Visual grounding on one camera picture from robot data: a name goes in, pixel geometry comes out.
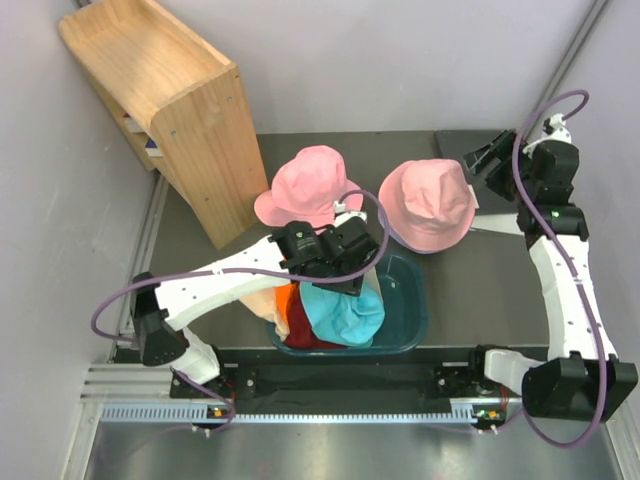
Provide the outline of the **lavender bucket hat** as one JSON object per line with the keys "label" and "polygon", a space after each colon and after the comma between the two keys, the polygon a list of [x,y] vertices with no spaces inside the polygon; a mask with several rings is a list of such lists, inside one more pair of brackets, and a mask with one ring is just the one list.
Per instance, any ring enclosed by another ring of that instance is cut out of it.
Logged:
{"label": "lavender bucket hat", "polygon": [[390,239],[393,239],[397,244],[403,246],[404,248],[407,247],[406,243],[392,228],[391,224],[389,223],[388,215],[385,212],[378,211],[378,222],[383,230],[388,233]]}

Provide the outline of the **light pink bucket hat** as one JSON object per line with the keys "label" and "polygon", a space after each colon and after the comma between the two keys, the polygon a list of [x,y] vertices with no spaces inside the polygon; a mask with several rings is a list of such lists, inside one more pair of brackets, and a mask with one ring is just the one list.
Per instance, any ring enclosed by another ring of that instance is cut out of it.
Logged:
{"label": "light pink bucket hat", "polygon": [[462,166],[452,159],[400,164],[382,181],[378,199],[393,238],[421,254],[456,245],[470,230],[476,212]]}

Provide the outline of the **turquoise bucket hat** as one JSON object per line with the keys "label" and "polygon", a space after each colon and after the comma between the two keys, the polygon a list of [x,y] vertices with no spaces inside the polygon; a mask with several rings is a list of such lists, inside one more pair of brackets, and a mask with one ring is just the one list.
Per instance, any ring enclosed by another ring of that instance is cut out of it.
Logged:
{"label": "turquoise bucket hat", "polygon": [[350,296],[303,283],[300,297],[312,332],[325,342],[368,348],[385,320],[382,296],[367,285]]}

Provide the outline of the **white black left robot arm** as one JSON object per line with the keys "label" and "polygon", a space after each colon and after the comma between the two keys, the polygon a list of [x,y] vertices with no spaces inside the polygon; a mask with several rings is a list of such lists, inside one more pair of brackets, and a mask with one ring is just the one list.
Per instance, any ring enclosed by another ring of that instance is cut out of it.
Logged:
{"label": "white black left robot arm", "polygon": [[132,317],[142,363],[171,366],[203,395],[220,394],[227,374],[219,355],[190,325],[236,301],[270,321],[293,350],[370,350],[392,310],[374,266],[385,241],[421,254],[457,244],[476,217],[468,177],[483,165],[484,156],[471,153],[395,167],[375,197],[383,229],[376,240],[342,155],[327,145],[301,149],[255,201],[269,235],[182,275],[138,277]]}

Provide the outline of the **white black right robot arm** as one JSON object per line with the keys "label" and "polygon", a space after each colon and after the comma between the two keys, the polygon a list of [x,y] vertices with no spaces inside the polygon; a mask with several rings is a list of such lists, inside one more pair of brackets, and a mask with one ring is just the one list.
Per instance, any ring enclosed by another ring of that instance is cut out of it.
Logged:
{"label": "white black right robot arm", "polygon": [[587,421],[604,402],[607,421],[638,383],[605,334],[588,266],[589,231],[571,202],[579,150],[566,129],[527,144],[506,130],[465,157],[487,187],[517,206],[517,225],[538,273],[549,330],[547,359],[480,346],[466,380],[487,396],[501,385],[521,396],[531,417]]}

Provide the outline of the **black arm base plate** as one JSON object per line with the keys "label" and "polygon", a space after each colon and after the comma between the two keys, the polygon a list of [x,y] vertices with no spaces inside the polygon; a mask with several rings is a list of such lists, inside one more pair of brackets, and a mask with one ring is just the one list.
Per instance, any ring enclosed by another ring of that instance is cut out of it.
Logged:
{"label": "black arm base plate", "polygon": [[257,399],[280,392],[402,393],[409,391],[426,398],[456,398],[490,395],[496,387],[481,387],[466,366],[427,363],[374,364],[262,364],[231,367],[202,384],[176,373],[171,395],[206,397],[210,392],[232,399]]}

